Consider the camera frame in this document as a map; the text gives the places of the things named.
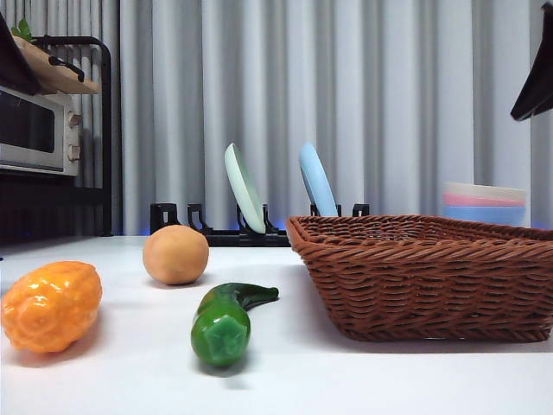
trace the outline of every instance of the plate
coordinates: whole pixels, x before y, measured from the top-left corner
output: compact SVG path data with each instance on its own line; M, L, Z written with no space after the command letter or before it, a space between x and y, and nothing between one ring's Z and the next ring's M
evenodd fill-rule
M524 223L524 206L444 206L442 213L451 219L471 220L521 227Z
M495 186L481 186L479 184L469 183L448 182L444 186L443 193L511 201L526 200L526 191L519 188L498 188Z
M442 195L444 205L448 206L524 206L524 200L493 199L490 197L458 195L456 193L444 193Z
M225 169L244 220L253 231L265 233L263 205L245 167L244 158L235 143L226 148Z
M300 150L300 169L303 183L311 203L317 206L321 216L338 216L332 189L315 147L305 143Z

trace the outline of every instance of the table surface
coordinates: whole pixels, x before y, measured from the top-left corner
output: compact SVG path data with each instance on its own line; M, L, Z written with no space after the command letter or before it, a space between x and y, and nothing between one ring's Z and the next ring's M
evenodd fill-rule
M196 284L168 287L143 269L143 242L2 250L2 293L25 272L69 259L94 264L104 289L98 320L64 352L17 352L2 334L2 414L553 413L553 340L356 342L327 319L289 248L212 248ZM231 281L281 295L249 311L245 357L212 368L192 352L192 318L207 290Z

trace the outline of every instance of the wooden cutting board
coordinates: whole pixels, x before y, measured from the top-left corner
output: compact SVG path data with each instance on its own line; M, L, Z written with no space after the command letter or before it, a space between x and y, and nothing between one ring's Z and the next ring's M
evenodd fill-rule
M48 62L49 55L35 45L13 36L23 57L35 73L42 87L42 93L100 93L97 83L85 79L80 82L77 74L68 67L56 67Z

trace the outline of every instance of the pink bowl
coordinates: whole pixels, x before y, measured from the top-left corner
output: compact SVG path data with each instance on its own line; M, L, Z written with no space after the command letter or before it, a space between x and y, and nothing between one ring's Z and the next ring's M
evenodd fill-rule
M524 201L514 201L507 199L492 199L489 197L458 195L454 193L444 193L442 202L448 206L524 206Z

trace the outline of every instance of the oven door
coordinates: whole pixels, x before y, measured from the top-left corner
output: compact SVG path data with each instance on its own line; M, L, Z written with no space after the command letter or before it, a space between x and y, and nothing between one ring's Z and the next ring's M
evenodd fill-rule
M0 167L63 171L63 105L0 87L0 114Z

